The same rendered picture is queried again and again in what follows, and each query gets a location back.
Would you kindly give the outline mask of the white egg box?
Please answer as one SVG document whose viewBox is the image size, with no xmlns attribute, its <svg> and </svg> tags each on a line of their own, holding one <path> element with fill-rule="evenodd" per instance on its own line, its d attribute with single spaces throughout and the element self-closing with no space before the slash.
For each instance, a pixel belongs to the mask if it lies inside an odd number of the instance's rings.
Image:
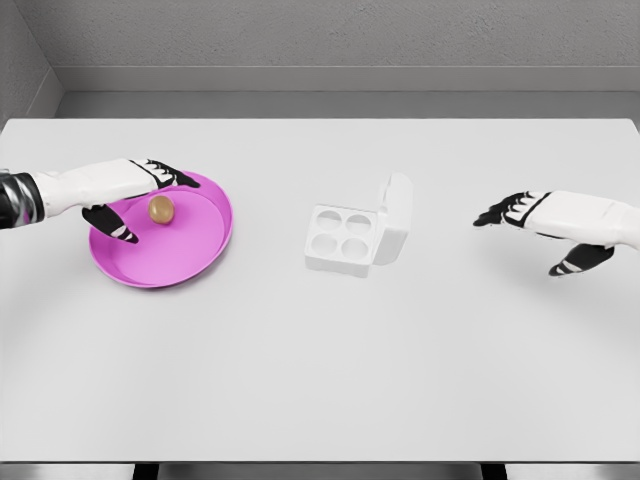
<svg viewBox="0 0 640 480">
<path fill-rule="evenodd" d="M 305 266 L 365 278 L 372 266 L 395 262 L 411 229 L 413 193 L 411 180 L 394 173 L 376 211 L 316 205 L 305 241 Z"/>
</svg>

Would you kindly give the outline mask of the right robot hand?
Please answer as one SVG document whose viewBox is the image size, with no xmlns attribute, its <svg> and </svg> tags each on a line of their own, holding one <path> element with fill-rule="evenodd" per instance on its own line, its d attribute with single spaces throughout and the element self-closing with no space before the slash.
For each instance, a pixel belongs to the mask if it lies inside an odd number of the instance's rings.
<svg viewBox="0 0 640 480">
<path fill-rule="evenodd" d="M 506 224 L 576 245 L 548 272 L 561 277 L 586 272 L 609 260 L 625 242 L 624 216 L 630 207 L 618 201 L 568 191 L 525 191 L 505 197 L 473 222 L 475 227 Z"/>
</svg>

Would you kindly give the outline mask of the brown egg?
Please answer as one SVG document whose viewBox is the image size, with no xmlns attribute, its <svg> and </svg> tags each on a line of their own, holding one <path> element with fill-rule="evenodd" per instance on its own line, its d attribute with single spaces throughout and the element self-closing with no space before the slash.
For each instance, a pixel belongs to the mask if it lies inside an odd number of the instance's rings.
<svg viewBox="0 0 640 480">
<path fill-rule="evenodd" d="M 168 225 L 173 221 L 175 216 L 174 203 L 167 196 L 154 196 L 148 203 L 148 215 L 154 223 Z"/>
</svg>

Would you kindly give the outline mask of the pink round plate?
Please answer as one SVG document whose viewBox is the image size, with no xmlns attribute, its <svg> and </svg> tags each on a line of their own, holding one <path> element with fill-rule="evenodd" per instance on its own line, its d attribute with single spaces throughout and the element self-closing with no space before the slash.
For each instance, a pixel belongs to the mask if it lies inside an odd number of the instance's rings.
<svg viewBox="0 0 640 480">
<path fill-rule="evenodd" d="M 230 199 L 213 180 L 195 172 L 186 174 L 200 186 L 168 187 L 110 205 L 137 235 L 138 243 L 89 230 L 91 256 L 106 276 L 133 287 L 166 287 L 198 275 L 223 253 L 234 223 Z M 159 194 L 175 207 L 167 225 L 154 223 L 148 214 L 149 202 Z"/>
</svg>

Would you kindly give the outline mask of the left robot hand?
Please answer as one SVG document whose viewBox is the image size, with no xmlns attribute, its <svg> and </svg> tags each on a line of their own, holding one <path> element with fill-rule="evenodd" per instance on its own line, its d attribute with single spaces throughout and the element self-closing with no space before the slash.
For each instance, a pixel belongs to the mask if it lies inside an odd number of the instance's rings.
<svg viewBox="0 0 640 480">
<path fill-rule="evenodd" d="M 80 167 L 60 175 L 78 194 L 83 218 L 101 233 L 137 244 L 110 204 L 145 196 L 171 186 L 199 188 L 200 184 L 180 170 L 153 159 L 116 159 Z"/>
</svg>

